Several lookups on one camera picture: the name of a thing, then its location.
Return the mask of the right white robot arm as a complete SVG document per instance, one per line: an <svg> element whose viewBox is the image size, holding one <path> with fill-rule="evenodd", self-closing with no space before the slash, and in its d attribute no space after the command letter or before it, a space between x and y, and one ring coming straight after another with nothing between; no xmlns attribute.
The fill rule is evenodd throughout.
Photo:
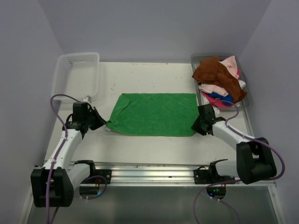
<svg viewBox="0 0 299 224"><path fill-rule="evenodd" d="M204 172L212 183L233 181L240 179L245 184L262 180L269 180L276 176L277 168L265 138L247 136L238 129L231 127L223 117L216 117L211 105L198 107L199 116L195 120L192 130L201 135L213 135L236 152L236 159L230 161L221 159L209 164L207 170L196 170L202 177Z"/></svg>

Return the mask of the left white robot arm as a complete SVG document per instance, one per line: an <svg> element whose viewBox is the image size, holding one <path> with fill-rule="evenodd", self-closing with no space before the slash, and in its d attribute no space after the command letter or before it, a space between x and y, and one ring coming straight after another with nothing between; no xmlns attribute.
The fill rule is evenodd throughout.
<svg viewBox="0 0 299 224"><path fill-rule="evenodd" d="M88 102L73 104L72 114L62 128L62 136L53 154L42 167L34 168L31 173L36 207L69 207L74 191L81 183L109 183L106 175L96 169L92 160L76 161L69 168L71 159L88 130L96 130L105 124L106 121L96 108Z"/></svg>

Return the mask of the green towel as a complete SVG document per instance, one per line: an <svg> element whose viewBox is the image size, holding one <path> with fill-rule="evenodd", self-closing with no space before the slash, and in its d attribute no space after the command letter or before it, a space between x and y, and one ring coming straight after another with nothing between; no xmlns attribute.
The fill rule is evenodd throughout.
<svg viewBox="0 0 299 224"><path fill-rule="evenodd" d="M192 93L123 93L107 128L130 136L190 137L198 115Z"/></svg>

